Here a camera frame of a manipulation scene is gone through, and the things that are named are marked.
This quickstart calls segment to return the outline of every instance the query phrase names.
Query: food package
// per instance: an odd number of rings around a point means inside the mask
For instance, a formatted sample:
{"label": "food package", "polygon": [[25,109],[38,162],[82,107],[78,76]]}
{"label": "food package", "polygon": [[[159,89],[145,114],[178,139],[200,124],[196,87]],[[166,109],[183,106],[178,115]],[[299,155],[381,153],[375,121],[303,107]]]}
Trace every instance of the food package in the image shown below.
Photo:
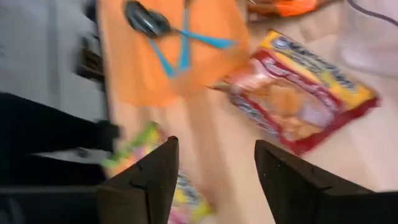
{"label": "food package", "polygon": [[[148,123],[143,132],[125,148],[118,150],[113,158],[103,161],[105,173],[109,178],[119,174],[151,153],[166,139],[166,135],[157,123]],[[209,215],[211,215],[209,204],[195,190],[184,171],[180,169],[168,224],[201,223]]]}
{"label": "food package", "polygon": [[359,80],[270,30],[249,62],[213,86],[297,155],[377,106]]}
{"label": "food package", "polygon": [[246,0],[248,22],[261,21],[272,15],[297,16],[335,0]]}

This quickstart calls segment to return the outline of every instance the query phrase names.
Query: orange plate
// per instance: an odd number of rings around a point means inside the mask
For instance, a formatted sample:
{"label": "orange plate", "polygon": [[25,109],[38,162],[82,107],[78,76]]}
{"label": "orange plate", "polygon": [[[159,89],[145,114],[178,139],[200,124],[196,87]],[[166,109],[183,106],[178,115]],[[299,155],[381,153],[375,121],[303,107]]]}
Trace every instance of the orange plate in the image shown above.
{"label": "orange plate", "polygon": [[[182,26],[183,0],[140,2],[162,13],[172,26]],[[119,100],[136,106],[165,105],[178,95],[189,95],[212,84],[242,65],[249,56],[248,32],[234,0],[192,0],[190,31],[235,40],[236,45],[220,50],[190,39],[191,69],[176,78],[168,78],[147,38],[127,23],[124,3],[125,0],[102,0],[98,9],[107,79]],[[169,34],[156,42],[176,67],[180,36]]]}

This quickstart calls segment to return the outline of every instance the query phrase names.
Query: plastic wrapper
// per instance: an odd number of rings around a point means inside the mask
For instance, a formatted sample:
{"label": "plastic wrapper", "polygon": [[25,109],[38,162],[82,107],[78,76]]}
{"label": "plastic wrapper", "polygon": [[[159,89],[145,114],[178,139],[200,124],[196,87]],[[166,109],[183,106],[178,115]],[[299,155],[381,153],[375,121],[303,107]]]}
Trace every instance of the plastic wrapper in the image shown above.
{"label": "plastic wrapper", "polygon": [[261,21],[269,16],[297,16],[335,0],[246,0],[248,22]]}
{"label": "plastic wrapper", "polygon": [[[113,158],[103,161],[107,176],[113,177],[124,171],[165,141],[166,135],[160,126],[150,122],[125,148],[115,153]],[[184,171],[179,170],[168,224],[200,223],[210,214],[211,209],[205,198],[195,190]]]}
{"label": "plastic wrapper", "polygon": [[246,66],[215,84],[265,132],[300,155],[377,106],[359,80],[270,30]]}

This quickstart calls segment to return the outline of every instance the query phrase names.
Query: snack bag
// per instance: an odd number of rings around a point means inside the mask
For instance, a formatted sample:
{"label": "snack bag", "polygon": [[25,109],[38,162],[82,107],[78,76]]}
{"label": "snack bag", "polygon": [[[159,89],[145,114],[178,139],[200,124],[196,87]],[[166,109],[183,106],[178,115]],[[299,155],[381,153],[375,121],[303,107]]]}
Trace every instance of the snack bag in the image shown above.
{"label": "snack bag", "polygon": [[[105,173],[109,178],[118,175],[151,153],[166,139],[157,123],[148,123],[143,132],[124,149],[115,153],[111,159],[103,161]],[[199,223],[210,214],[210,206],[205,198],[194,189],[184,172],[179,170],[168,224]]]}
{"label": "snack bag", "polygon": [[261,21],[271,15],[297,16],[334,0],[246,0],[248,22]]}
{"label": "snack bag", "polygon": [[377,94],[294,40],[270,30],[249,63],[213,88],[297,155],[377,106]]}

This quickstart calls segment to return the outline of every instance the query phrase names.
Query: wooden floor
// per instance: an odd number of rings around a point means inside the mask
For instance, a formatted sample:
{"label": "wooden floor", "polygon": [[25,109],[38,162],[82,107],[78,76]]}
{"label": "wooden floor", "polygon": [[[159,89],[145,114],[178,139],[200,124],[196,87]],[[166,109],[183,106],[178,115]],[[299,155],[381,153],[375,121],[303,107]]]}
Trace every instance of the wooden floor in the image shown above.
{"label": "wooden floor", "polygon": [[[397,190],[398,80],[350,70],[335,59],[339,25],[344,22],[342,6],[336,2],[305,16],[250,25],[251,47],[268,29],[275,29],[375,88],[382,98],[380,108],[339,130],[303,158],[369,189]],[[262,136],[223,93],[206,90],[165,108],[135,108],[112,93],[111,98],[113,119],[124,127],[121,145],[148,120],[179,138],[181,167],[214,206],[218,223],[274,223],[254,163],[254,143]]]}

